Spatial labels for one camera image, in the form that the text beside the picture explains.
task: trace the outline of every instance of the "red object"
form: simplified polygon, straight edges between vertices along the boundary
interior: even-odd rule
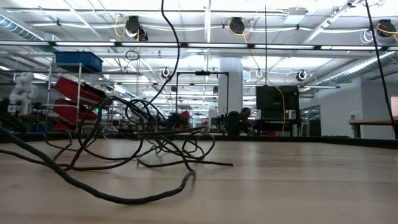
[[[76,129],[76,126],[71,125],[68,122],[65,121],[57,121],[55,123],[54,129],[63,129],[63,130],[68,130],[68,131],[74,131]]]
[[[56,105],[71,105],[76,106],[76,103],[64,99],[58,99],[55,102]],[[71,125],[76,125],[76,108],[75,107],[64,107],[64,106],[54,106],[53,111],[61,116],[65,121],[68,121]],[[88,109],[80,107],[79,110],[79,120],[81,120],[87,113]],[[94,123],[98,115],[92,111],[88,114],[85,119],[87,123]]]
[[[275,131],[271,131],[271,132],[268,133],[268,136],[269,137],[276,137],[277,135],[276,135]]]
[[[184,120],[189,120],[189,112],[188,111],[184,111],[180,114],[180,118],[184,119]]]
[[[72,80],[60,77],[54,88],[73,102],[77,102],[78,84]],[[93,106],[106,98],[106,94],[87,84],[80,85],[80,104]],[[109,101],[106,107],[110,107],[112,101]]]

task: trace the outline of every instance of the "wall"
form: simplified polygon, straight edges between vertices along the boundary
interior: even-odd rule
[[[387,91],[391,103],[392,96],[398,96],[398,84],[387,83]],[[384,90],[380,79],[367,81],[361,80],[363,119],[389,119]],[[368,139],[393,139],[393,130],[390,126],[364,126],[362,138]]]
[[[320,105],[322,136],[354,137],[348,121],[362,119],[361,79],[339,84],[340,89],[320,90],[313,99],[300,99],[300,108]]]

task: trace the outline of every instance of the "fluorescent light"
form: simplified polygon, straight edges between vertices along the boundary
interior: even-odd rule
[[[49,78],[39,73],[33,73],[33,76],[39,80],[48,80]]]
[[[175,96],[175,94],[163,94],[163,96]],[[217,97],[218,95],[180,95],[178,94],[177,96],[181,96],[181,97]]]
[[[256,87],[256,86],[262,86],[260,84],[243,84],[243,87]]]
[[[195,86],[218,86],[217,83],[192,83],[192,84],[194,84]]]
[[[11,41],[2,40],[0,45],[25,45],[25,46],[49,46],[50,44],[46,41]]]
[[[178,47],[177,43],[125,42],[123,47]]]
[[[154,83],[151,83],[151,82],[122,82],[121,84],[122,85],[160,85],[160,86],[164,85],[164,83],[157,83],[157,82],[154,82]],[[177,84],[176,83],[168,83],[166,85],[173,86],[173,85],[177,85]],[[179,86],[189,86],[191,84],[190,83],[179,83],[178,85]]]
[[[189,43],[188,47],[199,47],[199,48],[242,48],[245,49],[248,47],[247,44],[212,44],[212,43]]]
[[[339,86],[300,86],[301,88],[339,88]]]
[[[103,47],[113,47],[113,42],[56,42],[57,46],[82,46],[82,47],[89,47],[89,46],[103,46]]]
[[[254,100],[256,98],[257,98],[257,96],[243,96],[244,100]]]
[[[6,67],[4,67],[4,66],[0,66],[0,68],[3,69],[3,70],[7,70],[7,71],[10,70],[9,68],[6,68]]]
[[[119,85],[115,85],[114,89],[120,93],[126,94],[126,91],[123,87],[119,86]]]
[[[373,46],[322,46],[321,50],[374,50]]]
[[[256,44],[254,46],[255,49],[297,49],[297,50],[312,50],[315,46],[313,45],[265,45],[265,44]]]

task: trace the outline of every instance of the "table surface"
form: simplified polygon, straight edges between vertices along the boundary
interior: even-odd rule
[[[43,142],[31,145],[50,156],[57,153]],[[91,149],[116,157],[130,155],[136,147],[136,142],[100,139]],[[0,149],[29,155],[13,144],[0,144]],[[69,161],[72,155],[64,154],[60,162]],[[143,159],[160,162],[152,154]],[[182,193],[125,206],[95,198],[44,166],[0,154],[0,223],[374,224],[398,220],[395,150],[320,143],[217,142],[206,159],[233,162],[234,167],[192,165],[196,181],[190,179]],[[174,155],[166,154],[162,162],[174,160]],[[77,164],[109,162],[83,153]],[[186,173],[182,164],[148,169],[137,167],[135,161],[113,170],[70,171],[98,190],[130,198],[174,189]]]
[[[394,117],[394,121],[398,122],[398,117]],[[360,124],[360,125],[391,125],[390,118],[384,119],[361,119],[348,121],[349,124]]]

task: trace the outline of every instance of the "pillar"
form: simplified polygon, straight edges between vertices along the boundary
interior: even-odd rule
[[[228,112],[241,112],[243,108],[243,66],[242,58],[221,57],[218,70],[229,72],[229,105]],[[227,77],[218,75],[218,115],[226,113]]]

